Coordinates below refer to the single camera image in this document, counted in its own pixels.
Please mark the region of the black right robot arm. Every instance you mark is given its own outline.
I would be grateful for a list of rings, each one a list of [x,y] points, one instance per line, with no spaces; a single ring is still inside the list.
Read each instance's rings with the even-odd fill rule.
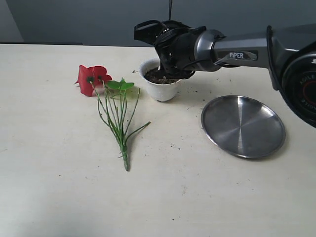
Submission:
[[[160,23],[154,47],[164,70],[189,78],[194,71],[255,67],[269,71],[272,86],[304,122],[316,124],[316,26],[273,29],[225,36],[206,27]]]

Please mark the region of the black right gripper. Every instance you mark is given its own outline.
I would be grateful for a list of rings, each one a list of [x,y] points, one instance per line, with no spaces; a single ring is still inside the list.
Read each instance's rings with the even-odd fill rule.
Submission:
[[[173,20],[156,23],[160,26],[154,41],[160,59],[158,75],[163,79],[190,78],[195,73],[190,69],[196,61],[195,44],[206,27],[192,28]]]

